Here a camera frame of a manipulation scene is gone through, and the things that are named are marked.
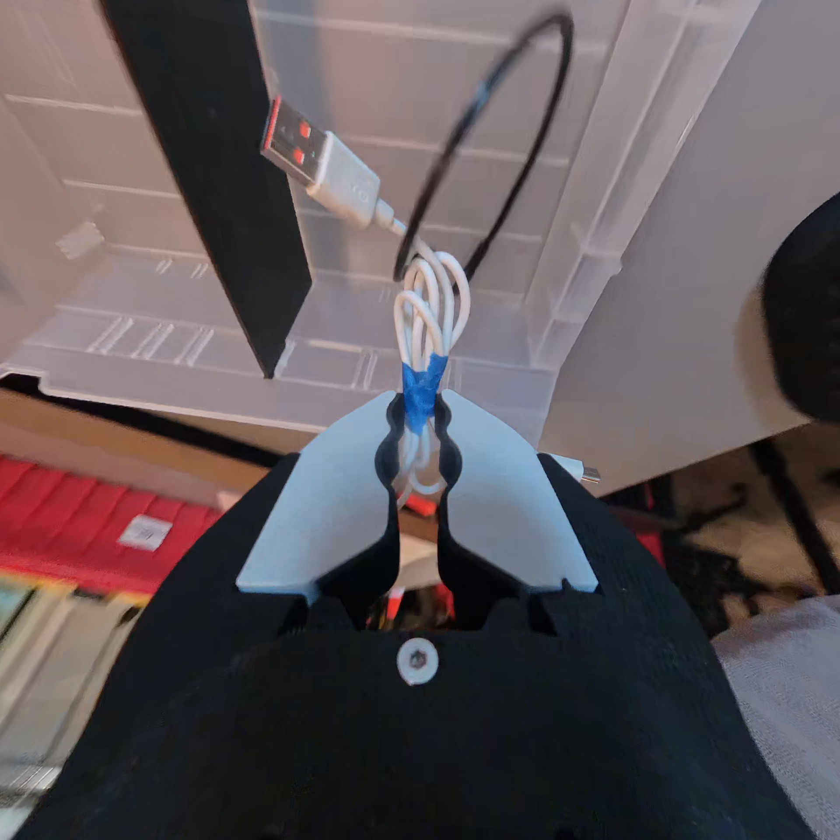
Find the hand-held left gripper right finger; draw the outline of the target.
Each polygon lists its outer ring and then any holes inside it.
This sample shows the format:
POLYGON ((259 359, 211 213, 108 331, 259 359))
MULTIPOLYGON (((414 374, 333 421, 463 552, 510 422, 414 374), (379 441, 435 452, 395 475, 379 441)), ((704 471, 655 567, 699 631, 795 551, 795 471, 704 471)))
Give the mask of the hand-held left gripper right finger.
POLYGON ((579 459, 542 456, 518 432, 456 392, 437 398, 437 567, 458 625, 483 625, 495 604, 597 591, 599 581, 550 480, 599 481, 579 459))

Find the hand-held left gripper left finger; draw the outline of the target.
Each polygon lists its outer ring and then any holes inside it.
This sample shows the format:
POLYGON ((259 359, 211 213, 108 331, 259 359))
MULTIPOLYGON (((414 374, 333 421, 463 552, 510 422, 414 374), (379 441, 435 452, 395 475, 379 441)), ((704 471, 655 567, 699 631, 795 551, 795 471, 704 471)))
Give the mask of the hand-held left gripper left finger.
POLYGON ((384 392, 314 438, 248 553, 238 590, 308 606, 332 598, 364 627, 400 570, 400 436, 401 395, 384 392))

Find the red box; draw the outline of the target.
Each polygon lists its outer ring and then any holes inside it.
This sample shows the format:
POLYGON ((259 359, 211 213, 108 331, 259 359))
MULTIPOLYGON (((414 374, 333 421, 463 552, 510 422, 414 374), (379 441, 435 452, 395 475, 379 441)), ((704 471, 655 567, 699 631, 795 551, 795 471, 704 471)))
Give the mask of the red box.
POLYGON ((221 517, 211 507, 1 457, 1 569, 147 600, 221 517))

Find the black stand leg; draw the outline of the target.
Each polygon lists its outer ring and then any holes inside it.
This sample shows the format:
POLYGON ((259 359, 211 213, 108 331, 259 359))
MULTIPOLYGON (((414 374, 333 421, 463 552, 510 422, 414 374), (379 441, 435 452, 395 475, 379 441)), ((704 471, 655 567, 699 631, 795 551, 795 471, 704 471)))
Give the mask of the black stand leg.
POLYGON ((749 454, 770 485, 787 522, 828 595, 839 594, 839 568, 835 555, 814 519, 811 509, 791 477, 788 462, 771 438, 749 446, 749 454))

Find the white cloth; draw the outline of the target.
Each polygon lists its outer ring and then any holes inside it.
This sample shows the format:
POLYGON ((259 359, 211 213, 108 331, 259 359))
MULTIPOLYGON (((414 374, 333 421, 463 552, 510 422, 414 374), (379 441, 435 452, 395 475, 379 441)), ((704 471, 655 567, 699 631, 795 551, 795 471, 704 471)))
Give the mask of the white cloth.
POLYGON ((813 834, 839 838, 839 596, 799 601, 712 646, 753 740, 813 834))

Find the black round object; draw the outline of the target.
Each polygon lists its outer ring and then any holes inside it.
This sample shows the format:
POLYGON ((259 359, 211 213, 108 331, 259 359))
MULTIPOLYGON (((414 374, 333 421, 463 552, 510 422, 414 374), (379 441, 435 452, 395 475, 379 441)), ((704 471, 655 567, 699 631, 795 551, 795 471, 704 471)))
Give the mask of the black round object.
POLYGON ((811 420, 838 424, 838 194, 802 220, 774 253, 760 299, 782 396, 811 420))

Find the black flat panel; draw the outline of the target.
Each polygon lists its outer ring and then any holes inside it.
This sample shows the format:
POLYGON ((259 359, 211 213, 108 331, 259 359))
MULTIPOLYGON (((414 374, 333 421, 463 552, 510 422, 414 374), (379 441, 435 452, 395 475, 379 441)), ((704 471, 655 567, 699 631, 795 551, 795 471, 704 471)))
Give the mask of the black flat panel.
POLYGON ((100 3, 225 295, 273 379, 312 285, 246 1, 100 3))

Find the clear plastic storage bin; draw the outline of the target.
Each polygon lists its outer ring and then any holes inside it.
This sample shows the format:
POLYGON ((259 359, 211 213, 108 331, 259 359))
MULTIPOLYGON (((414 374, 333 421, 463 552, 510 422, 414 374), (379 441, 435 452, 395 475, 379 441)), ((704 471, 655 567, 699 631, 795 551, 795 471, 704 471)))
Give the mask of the clear plastic storage bin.
MULTIPOLYGON (((279 186, 306 300, 267 378, 217 277, 223 259, 165 162, 151 101, 99 2, 2 2, 5 117, 58 181, 77 227, 59 256, 86 267, 2 359, 2 382, 50 396, 315 433, 400 386, 392 320, 397 237, 359 230, 259 155, 270 100, 345 142, 406 222, 491 62, 554 2, 246 2, 256 47, 255 186, 279 186)), ((759 2, 561 2, 575 43, 547 143, 470 285, 444 388, 537 445, 560 368, 653 202, 759 2)))

